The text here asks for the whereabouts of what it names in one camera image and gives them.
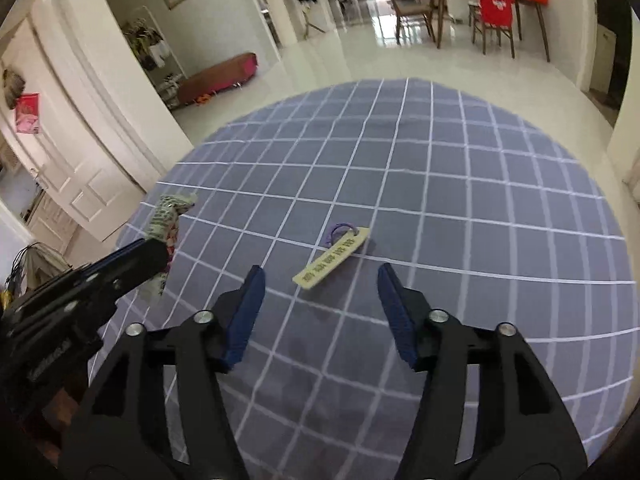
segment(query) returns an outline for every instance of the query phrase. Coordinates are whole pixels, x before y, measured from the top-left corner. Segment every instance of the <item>metal screw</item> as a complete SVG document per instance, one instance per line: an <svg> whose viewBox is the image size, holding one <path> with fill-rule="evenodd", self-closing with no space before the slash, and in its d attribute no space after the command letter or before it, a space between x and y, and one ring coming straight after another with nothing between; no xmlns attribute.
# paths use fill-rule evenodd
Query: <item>metal screw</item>
<svg viewBox="0 0 640 480"><path fill-rule="evenodd" d="M500 325L498 325L498 332L507 337L511 337L512 335L516 335L517 330L511 323L500 323Z"/></svg>
<svg viewBox="0 0 640 480"><path fill-rule="evenodd" d="M207 324L212 319L213 319L213 314L210 313L209 310L201 310L199 312L196 312L193 315L193 320L200 325Z"/></svg>
<svg viewBox="0 0 640 480"><path fill-rule="evenodd" d="M76 307L76 306L78 306L78 301L71 301L70 303L67 303L67 304L65 305L65 309L64 309L64 311L65 311L66 313L69 313L69 312L71 312L73 309L75 309L75 307Z"/></svg>
<svg viewBox="0 0 640 480"><path fill-rule="evenodd" d="M144 325L140 323L131 323L129 326L127 326L127 329L125 330L125 332L127 333L127 335L130 335L131 337L135 337L137 335L142 334L144 329L145 329Z"/></svg>
<svg viewBox="0 0 640 480"><path fill-rule="evenodd" d="M431 319L434 323L444 323L447 319L449 319L449 314L447 314L444 310L432 310L429 313L429 319Z"/></svg>

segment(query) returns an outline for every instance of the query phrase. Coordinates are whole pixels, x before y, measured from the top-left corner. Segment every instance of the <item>red poster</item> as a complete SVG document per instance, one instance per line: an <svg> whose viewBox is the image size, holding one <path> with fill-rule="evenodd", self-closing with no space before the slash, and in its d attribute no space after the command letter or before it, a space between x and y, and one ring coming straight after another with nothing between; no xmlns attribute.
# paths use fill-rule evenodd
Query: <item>red poster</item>
<svg viewBox="0 0 640 480"><path fill-rule="evenodd" d="M19 134L37 134L40 129L39 94L23 94L15 107L15 131Z"/></svg>

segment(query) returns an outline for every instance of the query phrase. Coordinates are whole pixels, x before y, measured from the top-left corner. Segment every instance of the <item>round table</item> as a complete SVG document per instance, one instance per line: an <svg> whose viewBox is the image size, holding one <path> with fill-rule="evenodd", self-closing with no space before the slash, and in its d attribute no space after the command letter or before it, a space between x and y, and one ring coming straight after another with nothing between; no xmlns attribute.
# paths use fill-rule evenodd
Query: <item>round table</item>
<svg viewBox="0 0 640 480"><path fill-rule="evenodd" d="M638 309L624 238L580 164L531 124L431 82L363 80L296 96L228 124L159 182L196 192L159 301L120 300L105 350L131 322L174 326L238 288L252 264L267 293L244 360L219 376L252 478L388 479L424 376L402 362L376 291L391 262L405 286L461 322L516 324L545 365L591 459L633 370ZM327 226L370 226L360 254L310 291L292 277ZM104 359L101 352L92 374ZM187 460L174 374L172 446ZM478 370L469 367L459 458L470 455Z"/></svg>

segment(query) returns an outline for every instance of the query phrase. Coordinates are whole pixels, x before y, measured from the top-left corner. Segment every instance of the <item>yellow tag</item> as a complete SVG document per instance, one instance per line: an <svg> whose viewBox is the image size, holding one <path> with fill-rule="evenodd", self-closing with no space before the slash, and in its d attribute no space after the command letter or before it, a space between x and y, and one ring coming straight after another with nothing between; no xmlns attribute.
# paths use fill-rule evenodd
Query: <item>yellow tag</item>
<svg viewBox="0 0 640 480"><path fill-rule="evenodd" d="M325 251L317 260L308 264L293 277L293 281L304 289L310 289L324 280L329 272L346 260L369 236L371 229L358 227L358 234L349 231Z"/></svg>

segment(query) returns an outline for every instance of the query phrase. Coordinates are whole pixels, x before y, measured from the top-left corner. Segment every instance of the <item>table leg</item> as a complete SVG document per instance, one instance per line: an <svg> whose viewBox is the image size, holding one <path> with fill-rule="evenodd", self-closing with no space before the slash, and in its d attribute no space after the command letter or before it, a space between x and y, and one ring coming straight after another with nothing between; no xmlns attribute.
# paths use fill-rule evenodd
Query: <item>table leg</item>
<svg viewBox="0 0 640 480"><path fill-rule="evenodd" d="M438 48L442 44L442 27L444 24L444 0L438 0Z"/></svg>
<svg viewBox="0 0 640 480"><path fill-rule="evenodd" d="M520 17L520 4L516 0L516 19L518 21L518 37L522 41L522 18Z"/></svg>
<svg viewBox="0 0 640 480"><path fill-rule="evenodd" d="M536 11L538 12L538 21L540 22L540 30L542 31L542 41L545 42L546 61L551 63L551 56L549 55L549 40L546 36L545 17L542 15L542 6L536 4Z"/></svg>

